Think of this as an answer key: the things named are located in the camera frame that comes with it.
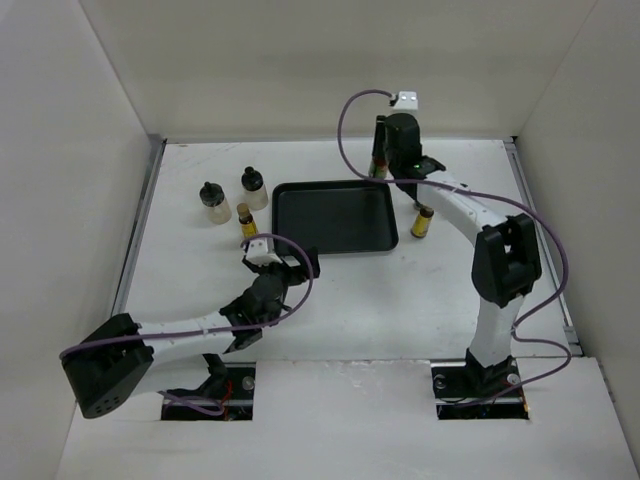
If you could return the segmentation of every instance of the plastic bottle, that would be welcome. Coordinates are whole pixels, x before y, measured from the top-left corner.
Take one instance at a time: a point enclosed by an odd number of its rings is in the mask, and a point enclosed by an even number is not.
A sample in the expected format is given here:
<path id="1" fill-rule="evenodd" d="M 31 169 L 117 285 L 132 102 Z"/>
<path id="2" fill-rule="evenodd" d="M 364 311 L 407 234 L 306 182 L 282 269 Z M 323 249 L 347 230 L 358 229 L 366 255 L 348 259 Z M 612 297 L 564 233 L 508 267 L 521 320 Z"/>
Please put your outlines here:
<path id="1" fill-rule="evenodd" d="M 222 187 L 217 183 L 205 182 L 200 189 L 200 200 L 207 207 L 207 215 L 213 223 L 222 225 L 231 219 L 229 202 L 224 196 Z"/>
<path id="2" fill-rule="evenodd" d="M 246 203 L 240 203 L 236 208 L 238 210 L 238 220 L 240 221 L 242 236 L 244 238 L 253 237 L 258 233 L 258 227 L 253 220 L 249 206 Z"/>
<path id="3" fill-rule="evenodd" d="M 433 211 L 433 208 L 423 206 L 420 209 L 418 216 L 416 217 L 416 221 L 413 222 L 413 227 L 411 227 L 411 235 L 416 238 L 426 237 L 434 213 L 435 212 Z"/>
<path id="4" fill-rule="evenodd" d="M 241 181 L 244 198 L 251 210 L 262 210 L 269 204 L 269 195 L 260 172 L 253 167 L 247 167 L 244 169 Z"/>

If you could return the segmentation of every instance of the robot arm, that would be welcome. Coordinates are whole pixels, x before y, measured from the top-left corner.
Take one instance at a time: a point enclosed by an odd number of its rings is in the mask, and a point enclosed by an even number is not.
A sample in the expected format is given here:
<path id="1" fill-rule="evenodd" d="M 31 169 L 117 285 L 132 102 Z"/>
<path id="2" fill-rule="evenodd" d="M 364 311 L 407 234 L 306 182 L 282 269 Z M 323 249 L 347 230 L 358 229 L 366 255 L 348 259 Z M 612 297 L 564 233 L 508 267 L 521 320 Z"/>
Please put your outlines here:
<path id="1" fill-rule="evenodd" d="M 504 388 L 509 374 L 515 373 L 511 357 L 513 323 L 524 296 L 542 273 L 533 220 L 524 214 L 507 217 L 465 195 L 466 185 L 440 162 L 422 154 L 420 128 L 412 115 L 386 117 L 384 142 L 385 159 L 396 180 L 427 179 L 450 186 L 398 184 L 413 200 L 443 215 L 474 246 L 471 277 L 480 295 L 476 333 L 465 366 L 438 371 L 440 380 L 448 377 L 446 385 L 451 388 L 448 392 L 434 388 L 436 396 L 493 395 Z"/>
<path id="2" fill-rule="evenodd" d="M 97 418 L 119 407 L 132 395 L 182 389 L 192 395 L 216 397 L 226 381 L 226 367 L 219 355 L 242 350 L 262 338 L 261 326 L 277 320 L 289 287 L 309 279 L 300 261 L 291 267 L 271 253 L 265 240 L 250 242 L 243 263 L 258 277 L 241 296 L 220 310 L 199 318 L 167 323 L 136 323 L 128 313 L 115 315 L 89 335 L 80 348 L 62 358 L 62 366 L 85 418 Z M 313 276 L 320 274 L 315 249 L 307 252 Z M 231 331 L 231 327 L 241 330 Z M 228 328 L 211 332 L 211 329 Z M 143 339 L 110 343 L 123 336 Z M 87 342 L 103 346 L 82 349 Z M 199 362 L 201 375 L 183 375 L 181 366 Z"/>

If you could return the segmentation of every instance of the black tray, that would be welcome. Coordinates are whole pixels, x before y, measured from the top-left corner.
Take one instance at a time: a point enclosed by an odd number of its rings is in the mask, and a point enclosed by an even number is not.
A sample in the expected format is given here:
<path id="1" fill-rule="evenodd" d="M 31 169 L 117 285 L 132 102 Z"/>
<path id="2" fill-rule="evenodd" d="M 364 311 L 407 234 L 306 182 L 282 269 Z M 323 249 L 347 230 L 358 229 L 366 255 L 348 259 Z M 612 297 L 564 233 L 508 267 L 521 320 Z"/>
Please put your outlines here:
<path id="1" fill-rule="evenodd" d="M 398 244 L 389 186 L 362 180 L 283 183 L 273 190 L 272 232 L 319 253 L 386 252 Z M 279 255 L 287 246 L 275 242 Z"/>

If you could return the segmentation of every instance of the amber vial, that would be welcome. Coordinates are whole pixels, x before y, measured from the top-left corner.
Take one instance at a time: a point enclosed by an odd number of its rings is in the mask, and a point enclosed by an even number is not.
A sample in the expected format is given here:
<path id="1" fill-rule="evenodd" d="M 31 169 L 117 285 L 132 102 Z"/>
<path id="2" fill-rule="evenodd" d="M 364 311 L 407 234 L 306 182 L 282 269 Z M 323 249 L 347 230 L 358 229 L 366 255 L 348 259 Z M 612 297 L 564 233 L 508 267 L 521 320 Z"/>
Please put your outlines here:
<path id="1" fill-rule="evenodd" d="M 413 222 L 413 227 L 411 227 L 411 235 L 416 238 L 426 237 L 434 213 L 435 212 L 433 211 L 433 208 L 423 206 L 420 209 L 418 216 L 416 217 L 416 221 Z"/>
<path id="2" fill-rule="evenodd" d="M 253 220 L 253 215 L 249 211 L 249 206 L 246 203 L 239 203 L 236 207 L 238 210 L 238 219 L 240 221 L 240 228 L 242 229 L 242 236 L 244 238 L 253 237 L 258 234 L 258 227 Z"/>

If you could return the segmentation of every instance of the white table surface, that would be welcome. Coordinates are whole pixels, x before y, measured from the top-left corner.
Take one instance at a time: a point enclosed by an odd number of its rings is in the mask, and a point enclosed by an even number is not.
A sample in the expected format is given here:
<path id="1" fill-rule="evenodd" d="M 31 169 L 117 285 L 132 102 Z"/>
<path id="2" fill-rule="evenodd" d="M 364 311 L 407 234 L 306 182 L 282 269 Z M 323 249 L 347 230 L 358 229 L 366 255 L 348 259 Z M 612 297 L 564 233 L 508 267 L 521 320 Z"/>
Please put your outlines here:
<path id="1" fill-rule="evenodd" d="M 491 140 L 425 139 L 434 156 L 474 190 L 521 199 L 504 145 Z M 370 140 L 349 140 L 346 148 L 366 171 Z M 283 182 L 351 179 L 335 141 L 169 145 L 144 232 L 129 293 L 134 320 L 163 322 L 218 310 L 247 288 L 254 275 L 240 262 L 240 227 L 234 215 L 214 226 L 198 191 L 205 181 L 220 183 L 235 213 L 242 201 L 245 166 L 262 172 L 269 193 Z M 303 309 L 264 332 L 240 360 L 370 360 L 460 358 L 475 331 L 479 299 L 471 283 L 472 247 L 442 217 L 429 235 L 409 234 L 412 202 L 396 187 L 392 196 L 400 242 L 378 255 L 320 258 L 322 274 Z M 517 210 L 497 204 L 505 213 Z M 270 231 L 271 205 L 256 212 L 261 231 Z M 530 308 L 553 291 L 546 272 L 525 302 Z M 288 304 L 305 287 L 290 290 Z M 566 344 L 559 303 L 521 328 L 522 336 Z M 557 349 L 514 344 L 516 356 L 556 356 Z"/>
<path id="2" fill-rule="evenodd" d="M 422 361 L 258 362 L 250 422 L 160 422 L 156 394 L 76 411 L 57 480 L 638 479 L 593 359 L 527 385 L 529 421 L 439 421 L 430 384 Z"/>

